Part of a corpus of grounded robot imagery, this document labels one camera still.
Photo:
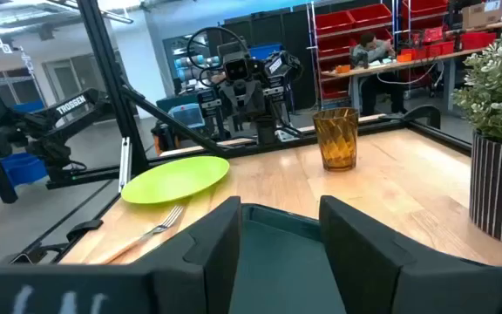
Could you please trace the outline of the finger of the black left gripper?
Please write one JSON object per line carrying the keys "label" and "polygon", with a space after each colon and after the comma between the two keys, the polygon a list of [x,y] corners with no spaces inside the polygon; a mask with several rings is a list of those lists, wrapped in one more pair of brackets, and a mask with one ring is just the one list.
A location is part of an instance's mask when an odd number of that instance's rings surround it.
{"label": "finger of the black left gripper", "polygon": [[233,116],[238,122],[244,122],[246,119],[246,95],[234,95],[231,97]]}
{"label": "finger of the black left gripper", "polygon": [[254,93],[248,101],[248,119],[256,120],[266,112],[264,96],[260,93]]}

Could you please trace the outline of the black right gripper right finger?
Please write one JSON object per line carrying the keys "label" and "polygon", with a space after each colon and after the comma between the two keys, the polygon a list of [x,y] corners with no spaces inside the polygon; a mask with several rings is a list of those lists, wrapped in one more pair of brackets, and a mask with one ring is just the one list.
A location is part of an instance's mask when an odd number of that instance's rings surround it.
{"label": "black right gripper right finger", "polygon": [[331,195],[319,222],[348,314],[502,314],[502,267],[432,249]]}

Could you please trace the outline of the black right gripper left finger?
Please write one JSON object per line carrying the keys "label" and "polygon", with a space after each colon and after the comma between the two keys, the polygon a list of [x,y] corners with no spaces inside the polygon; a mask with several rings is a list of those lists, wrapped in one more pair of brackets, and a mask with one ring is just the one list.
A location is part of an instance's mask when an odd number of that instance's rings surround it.
{"label": "black right gripper left finger", "polygon": [[131,314],[228,314],[241,251],[241,198],[217,208],[138,259],[143,291]]}

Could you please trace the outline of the amber faceted glass cup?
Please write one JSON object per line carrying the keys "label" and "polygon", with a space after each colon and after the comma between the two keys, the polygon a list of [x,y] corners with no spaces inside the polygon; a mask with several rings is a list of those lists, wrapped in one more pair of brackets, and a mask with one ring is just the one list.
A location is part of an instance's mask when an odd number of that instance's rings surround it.
{"label": "amber faceted glass cup", "polygon": [[348,171],[356,167],[358,111],[342,107],[313,115],[317,143],[325,170]]}

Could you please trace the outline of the lime green round plate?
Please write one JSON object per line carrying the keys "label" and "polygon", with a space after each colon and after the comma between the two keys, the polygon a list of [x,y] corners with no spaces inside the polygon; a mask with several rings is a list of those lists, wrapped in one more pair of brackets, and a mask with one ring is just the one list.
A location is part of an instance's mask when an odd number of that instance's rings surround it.
{"label": "lime green round plate", "polygon": [[134,204],[177,201],[213,186],[229,168],[227,160],[215,156],[174,160],[129,181],[121,191],[121,198]]}

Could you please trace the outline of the dark green plastic tray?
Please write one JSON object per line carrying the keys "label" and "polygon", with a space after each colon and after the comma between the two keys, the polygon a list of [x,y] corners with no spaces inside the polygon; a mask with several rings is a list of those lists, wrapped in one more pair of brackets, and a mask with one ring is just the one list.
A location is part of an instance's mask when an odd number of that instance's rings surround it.
{"label": "dark green plastic tray", "polygon": [[229,314],[346,314],[317,220],[251,203],[242,213]]}

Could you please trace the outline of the black partition panel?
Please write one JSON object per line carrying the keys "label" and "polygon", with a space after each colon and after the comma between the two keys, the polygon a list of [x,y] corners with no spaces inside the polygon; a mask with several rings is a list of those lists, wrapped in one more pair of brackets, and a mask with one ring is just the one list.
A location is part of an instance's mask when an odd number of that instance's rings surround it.
{"label": "black partition panel", "polygon": [[291,55],[297,57],[302,66],[302,76],[294,81],[291,89],[295,108],[310,108],[315,104],[315,79],[309,47],[309,18],[303,10],[290,8],[263,11],[224,21],[223,27],[243,37],[249,47],[267,44],[281,44]]}

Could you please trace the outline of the red bin shelf rack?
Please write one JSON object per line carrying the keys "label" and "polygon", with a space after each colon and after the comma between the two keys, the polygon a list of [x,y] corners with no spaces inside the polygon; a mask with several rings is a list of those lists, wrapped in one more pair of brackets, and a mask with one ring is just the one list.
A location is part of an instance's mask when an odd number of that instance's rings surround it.
{"label": "red bin shelf rack", "polygon": [[349,102],[347,74],[354,68],[354,48],[365,32],[374,33],[377,39],[391,39],[393,12],[373,0],[353,5],[310,3],[307,13],[316,103],[321,109],[343,106]]}
{"label": "red bin shelf rack", "polygon": [[486,47],[498,36],[502,19],[479,28],[462,26],[462,9],[482,1],[403,0],[400,53],[417,60]]}

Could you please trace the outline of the person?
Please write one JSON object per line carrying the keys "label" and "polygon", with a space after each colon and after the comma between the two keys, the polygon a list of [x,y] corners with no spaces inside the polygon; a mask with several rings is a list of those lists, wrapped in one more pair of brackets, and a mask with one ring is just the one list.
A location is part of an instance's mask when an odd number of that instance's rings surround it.
{"label": "person", "polygon": [[[361,35],[359,44],[351,50],[351,61],[354,67],[366,66],[376,61],[396,55],[390,40],[381,40],[372,32]],[[398,84],[399,79],[393,72],[379,72],[363,80],[361,86],[363,115],[373,115],[377,104],[377,95],[390,95],[391,112],[406,113],[404,107],[404,90]]]}

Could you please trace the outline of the black table clamp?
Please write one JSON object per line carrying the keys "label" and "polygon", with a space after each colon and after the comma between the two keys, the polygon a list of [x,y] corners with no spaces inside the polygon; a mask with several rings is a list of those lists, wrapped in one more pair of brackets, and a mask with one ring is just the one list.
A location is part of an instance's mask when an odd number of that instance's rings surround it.
{"label": "black table clamp", "polygon": [[86,233],[98,230],[102,226],[103,222],[100,219],[93,219],[86,222],[81,222],[80,224],[73,227],[66,235],[68,242],[75,242],[82,238]]}

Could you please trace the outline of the plant in striped pot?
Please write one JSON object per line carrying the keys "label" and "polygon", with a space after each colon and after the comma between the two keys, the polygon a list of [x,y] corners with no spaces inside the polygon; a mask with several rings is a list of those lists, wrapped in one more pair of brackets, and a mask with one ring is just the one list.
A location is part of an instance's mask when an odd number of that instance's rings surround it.
{"label": "plant in striped pot", "polygon": [[469,216],[502,242],[502,35],[465,60],[455,104],[473,128]]}

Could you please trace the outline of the long wooden workbench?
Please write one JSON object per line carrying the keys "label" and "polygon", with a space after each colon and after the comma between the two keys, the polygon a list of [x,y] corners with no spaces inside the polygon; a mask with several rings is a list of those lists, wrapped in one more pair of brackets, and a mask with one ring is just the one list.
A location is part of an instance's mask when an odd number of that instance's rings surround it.
{"label": "long wooden workbench", "polygon": [[362,106],[362,100],[361,100],[361,95],[360,95],[361,87],[359,86],[361,77],[368,77],[368,76],[371,76],[374,74],[378,74],[380,72],[391,72],[391,71],[402,70],[404,68],[418,67],[418,66],[423,66],[423,65],[432,65],[437,62],[444,63],[448,59],[466,56],[466,55],[472,55],[472,53],[482,52],[484,49],[485,48],[478,48],[478,49],[473,49],[473,50],[458,51],[458,52],[454,52],[454,53],[447,54],[447,55],[440,55],[440,56],[431,57],[431,58],[411,60],[408,62],[393,61],[393,62],[386,63],[386,64],[369,66],[368,68],[359,67],[359,68],[351,69],[348,72],[343,72],[343,73],[337,72],[336,70],[325,71],[325,72],[322,72],[322,75],[331,77],[333,79],[349,78],[350,104],[355,109],[360,110],[361,106]]}

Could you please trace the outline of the brown cardboard box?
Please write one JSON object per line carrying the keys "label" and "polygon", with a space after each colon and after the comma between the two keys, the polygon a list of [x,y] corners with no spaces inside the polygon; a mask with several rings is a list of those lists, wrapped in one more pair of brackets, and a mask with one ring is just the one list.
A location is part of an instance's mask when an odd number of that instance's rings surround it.
{"label": "brown cardboard box", "polygon": [[466,6],[462,9],[462,19],[464,29],[498,23],[502,19],[501,0],[483,0],[478,4]]}

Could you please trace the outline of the silver aluminium bracket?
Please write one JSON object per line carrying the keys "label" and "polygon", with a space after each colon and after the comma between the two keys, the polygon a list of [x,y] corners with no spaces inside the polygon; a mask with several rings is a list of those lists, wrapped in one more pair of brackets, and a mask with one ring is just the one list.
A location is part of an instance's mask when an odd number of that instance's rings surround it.
{"label": "silver aluminium bracket", "polygon": [[119,164],[119,192],[123,190],[131,179],[132,170],[132,143],[129,137],[122,139]]}

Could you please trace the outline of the black aluminium table frame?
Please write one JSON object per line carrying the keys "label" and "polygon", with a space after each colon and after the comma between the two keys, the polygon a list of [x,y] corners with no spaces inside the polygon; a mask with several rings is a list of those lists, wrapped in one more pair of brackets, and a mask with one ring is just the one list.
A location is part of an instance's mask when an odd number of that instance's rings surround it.
{"label": "black aluminium table frame", "polygon": [[[113,113],[118,121],[120,134],[123,138],[129,137],[131,139],[132,170],[130,181],[136,177],[135,174],[143,174],[144,171],[174,160],[196,156],[217,156],[229,160],[257,154],[270,154],[271,152],[285,151],[317,143],[315,129],[312,126],[307,126],[305,129],[302,129],[303,136],[300,139],[268,145],[259,145],[256,140],[253,139],[243,141],[228,140],[228,144],[218,144],[212,142],[212,140],[207,140],[206,138],[198,135],[196,132],[191,131],[188,126],[183,126],[179,120],[169,116],[159,107],[151,104],[148,100],[146,100],[146,97],[143,94],[136,91],[121,76],[122,74],[120,73],[119,64],[117,64],[112,53],[111,39],[105,29],[105,23],[103,21],[103,15],[105,13],[99,10],[97,0],[77,0],[75,4],[69,6],[73,9],[80,10],[80,16],[85,25],[93,52],[95,53],[98,68],[102,71],[106,91],[108,92],[108,96],[111,97],[111,100],[109,101],[111,101]],[[179,151],[178,153],[174,152],[166,157],[157,157],[148,160],[146,158],[146,153],[143,151],[142,141],[138,128],[135,125],[134,111],[131,105],[136,105],[137,107],[146,110],[153,117],[173,128],[174,131],[177,131],[195,141],[198,146],[193,147],[194,150],[183,152]],[[471,154],[471,143],[438,130],[440,127],[440,112],[436,107],[422,106],[415,109],[413,113],[410,111],[408,114],[409,115],[406,116],[398,115],[397,118],[389,115],[385,116],[384,114],[361,118],[361,121],[359,122],[358,135],[387,132],[394,129],[408,127],[413,128],[415,132],[439,142],[441,145],[449,147],[450,149],[453,149],[463,155],[469,156]],[[430,125],[423,126],[419,122],[415,121],[416,118],[431,118]],[[48,182],[48,189],[65,188],[103,180],[109,180],[111,182],[115,179],[119,179],[119,165],[89,170],[73,170],[73,174],[71,174],[71,177],[68,179]],[[111,206],[118,201],[120,194],[121,192],[118,192],[118,194],[103,207],[94,219],[100,219],[103,217]],[[61,221],[56,222],[54,226],[45,231],[45,233],[29,244],[25,249],[20,251],[20,253],[17,254],[17,256],[14,257],[15,259],[13,259],[10,263],[15,263],[21,258],[27,260],[27,263],[35,263],[36,258],[34,257],[37,257],[37,254],[41,256],[40,258],[42,258],[47,251],[52,249],[56,249],[58,253],[54,262],[60,261],[87,233],[75,242],[62,243],[59,245],[56,244],[53,246],[40,246],[41,242],[54,229],[63,224],[63,222],[65,222],[71,215],[74,215],[78,209],[80,209],[80,207],[73,209]]]}

